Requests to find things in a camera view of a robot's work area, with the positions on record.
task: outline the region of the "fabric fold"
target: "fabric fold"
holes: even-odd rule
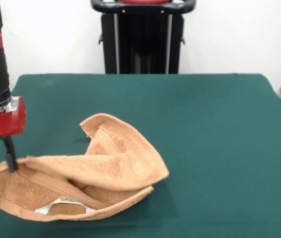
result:
[[[113,216],[169,176],[155,148],[131,125],[108,114],[80,124],[91,138],[85,155],[0,163],[0,208],[27,220],[98,220]]]

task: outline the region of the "green table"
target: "green table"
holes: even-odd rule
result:
[[[0,210],[0,238],[281,238],[281,101],[261,75],[26,75],[18,157],[83,154],[79,123],[108,113],[160,152],[170,177],[95,222],[38,223]],[[4,146],[0,142],[0,161]]]

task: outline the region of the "towel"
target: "towel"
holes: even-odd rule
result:
[[[99,220],[122,212],[153,191],[169,171],[155,148],[131,125],[108,114],[80,124],[91,142],[84,155],[0,163],[0,209],[33,221]]]

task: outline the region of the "black handle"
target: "black handle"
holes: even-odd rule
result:
[[[185,14],[195,9],[196,0],[184,0],[182,3],[131,4],[124,2],[104,2],[91,0],[92,8],[103,13],[116,14]]]

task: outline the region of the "orange towel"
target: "orange towel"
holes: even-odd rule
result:
[[[85,155],[18,159],[10,173],[0,163],[0,208],[34,221],[99,220],[153,191],[169,175],[155,148],[132,126],[107,114],[80,124],[91,138]]]

